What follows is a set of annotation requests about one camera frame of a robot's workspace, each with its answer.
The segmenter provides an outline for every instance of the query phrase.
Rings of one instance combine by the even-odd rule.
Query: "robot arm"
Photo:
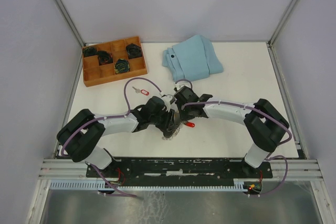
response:
[[[246,154],[244,161],[253,168],[258,168],[269,153],[275,151],[286,131],[275,122],[252,109],[255,108],[264,112],[280,122],[284,127],[289,128],[286,119],[265,99],[259,99],[257,103],[227,102],[228,104],[221,104],[221,102],[225,103],[225,101],[208,94],[198,97],[187,86],[177,90],[174,96],[176,97],[176,105],[181,113],[182,121],[184,119],[190,120],[194,117],[220,118],[245,125],[254,143]],[[188,103],[200,104],[185,106]]]
[[[175,91],[174,96],[152,97],[146,104],[136,107],[127,116],[120,118],[108,118],[108,115],[93,114],[88,109],[84,109],[57,134],[57,139],[60,144],[64,145],[69,137],[85,123],[95,118],[102,118],[84,127],[86,132],[78,132],[65,150],[74,162],[84,160],[95,164],[99,169],[104,169],[112,162],[112,157],[106,150],[96,146],[102,136],[119,132],[137,132],[147,129],[152,124],[162,131],[164,137],[169,138],[182,122],[195,117],[220,118],[247,127],[253,144],[246,154],[244,162],[249,167],[257,168],[280,144],[286,132],[284,127],[289,128],[284,117],[264,99],[259,99],[257,103],[231,103],[238,105],[233,106],[229,105],[230,102],[227,102],[229,104],[221,104],[225,101],[216,99],[209,94],[198,97],[187,86],[182,86]],[[174,102],[179,113],[170,109],[170,105]],[[264,118],[253,108],[280,122],[284,127]]]
[[[179,126],[179,122],[174,117],[174,110],[170,109],[174,101],[171,95],[164,95],[161,98],[152,97],[145,105],[131,110],[127,116],[121,114],[118,118],[111,118],[118,115],[93,114],[90,110],[83,109],[60,130],[57,140],[64,145],[85,123],[102,118],[84,127],[85,132],[79,131],[67,144],[65,150],[74,162],[86,161],[95,164],[99,169],[105,169],[112,162],[112,157],[106,150],[96,146],[102,136],[119,132],[138,132],[153,124],[165,137],[169,137]]]

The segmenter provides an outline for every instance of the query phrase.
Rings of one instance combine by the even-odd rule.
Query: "red object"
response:
[[[260,179],[259,179],[259,183],[262,181],[262,171],[260,170]]]
[[[191,128],[195,127],[195,124],[191,122],[186,122],[184,125],[191,127]]]
[[[120,170],[120,168],[117,168],[117,171],[118,171],[118,182],[120,182],[120,174],[122,174],[122,176],[124,177],[122,183],[121,183],[121,186],[125,183],[125,174]]]
[[[149,92],[147,90],[142,89],[140,92],[144,95],[149,95]]]

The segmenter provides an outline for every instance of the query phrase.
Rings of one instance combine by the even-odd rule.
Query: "red key tag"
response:
[[[140,92],[144,95],[149,95],[149,92],[147,90],[142,89]]]

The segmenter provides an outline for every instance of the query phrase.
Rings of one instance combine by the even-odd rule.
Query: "key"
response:
[[[135,87],[132,87],[132,88],[135,90],[136,93],[140,93],[140,92],[141,92],[140,89],[137,89],[137,88],[135,88]]]

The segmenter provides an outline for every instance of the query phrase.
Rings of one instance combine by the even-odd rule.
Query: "floor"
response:
[[[276,185],[265,182],[264,190]],[[285,183],[260,198],[227,192],[134,193],[138,198],[50,190],[41,224],[322,224],[309,182]]]
[[[162,66],[162,52],[174,43],[143,43],[143,53],[148,74],[142,77],[154,81],[164,92],[174,93],[172,75]],[[257,102],[269,100],[286,117],[276,76],[270,61],[266,43],[232,42],[213,43],[215,52],[224,66],[224,72],[194,81],[196,94],[212,94],[221,100]],[[85,87],[82,76],[77,85],[71,107],[72,119],[87,108],[93,113],[124,113],[127,106],[123,87],[127,80]],[[135,80],[130,86],[146,89],[150,96],[158,95],[154,87],[143,80]],[[148,97],[127,90],[131,108],[145,104]],[[161,139],[162,133],[152,125],[136,133],[118,133],[101,138],[98,146],[106,148],[113,156],[136,157],[244,157],[252,145],[246,127],[221,119],[194,119],[194,128],[184,126],[170,141]],[[294,141],[279,146],[274,155],[298,157]]]

